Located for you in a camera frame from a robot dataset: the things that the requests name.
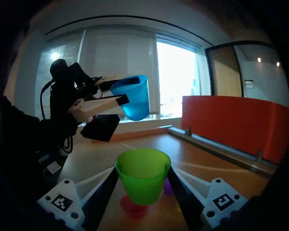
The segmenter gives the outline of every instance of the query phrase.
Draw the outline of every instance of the ceiling light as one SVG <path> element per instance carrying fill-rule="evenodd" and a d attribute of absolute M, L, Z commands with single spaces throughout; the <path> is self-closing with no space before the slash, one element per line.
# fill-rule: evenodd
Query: ceiling light
<path fill-rule="evenodd" d="M 59 54 L 58 54 L 58 53 L 52 53 L 52 54 L 51 54 L 51 59 L 52 59 L 53 61 L 57 60 L 58 58 L 59 58 Z"/>

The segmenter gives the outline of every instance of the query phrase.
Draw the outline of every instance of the person's arm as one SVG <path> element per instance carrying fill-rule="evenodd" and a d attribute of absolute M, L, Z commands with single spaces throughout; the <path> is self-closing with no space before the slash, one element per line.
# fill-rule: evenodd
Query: person's arm
<path fill-rule="evenodd" d="M 40 121 L 12 106 L 6 97 L 2 101 L 2 120 L 4 140 L 17 150 L 42 151 L 63 144 L 66 138 L 75 135 L 78 127 L 71 114 L 67 113 L 56 121 Z"/>

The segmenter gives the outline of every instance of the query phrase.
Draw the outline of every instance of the orange partition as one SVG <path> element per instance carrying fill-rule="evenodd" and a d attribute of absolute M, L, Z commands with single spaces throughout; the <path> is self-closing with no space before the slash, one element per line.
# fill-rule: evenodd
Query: orange partition
<path fill-rule="evenodd" d="M 289 108 L 229 96 L 183 96 L 182 129 L 280 163 L 289 143 Z"/>

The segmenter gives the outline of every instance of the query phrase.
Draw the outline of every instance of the table surface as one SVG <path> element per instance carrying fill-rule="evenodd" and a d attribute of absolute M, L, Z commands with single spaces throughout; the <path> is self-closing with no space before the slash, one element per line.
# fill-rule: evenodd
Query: table surface
<path fill-rule="evenodd" d="M 77 144 L 68 156 L 59 180 L 68 178 L 80 182 L 111 167 L 119 154 L 134 148 L 160 150 L 169 155 L 173 168 L 178 167 L 208 182 L 222 178 L 247 199 L 259 195 L 269 180 L 169 134 Z M 120 207 L 124 195 L 126 192 L 118 179 L 98 230 L 188 230 L 174 196 L 162 195 L 158 202 L 148 207 L 145 217 L 133 219 Z"/>

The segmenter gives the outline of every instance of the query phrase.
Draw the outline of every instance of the white roller blind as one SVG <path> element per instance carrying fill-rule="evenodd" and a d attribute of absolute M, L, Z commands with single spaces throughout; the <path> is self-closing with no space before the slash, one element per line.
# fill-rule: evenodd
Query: white roller blind
<path fill-rule="evenodd" d="M 111 74 L 122 77 L 147 76 L 150 114 L 159 114 L 158 61 L 154 32 L 118 26 L 87 29 L 79 64 L 91 77 Z M 105 114 L 124 115 L 124 112 L 117 107 Z"/>

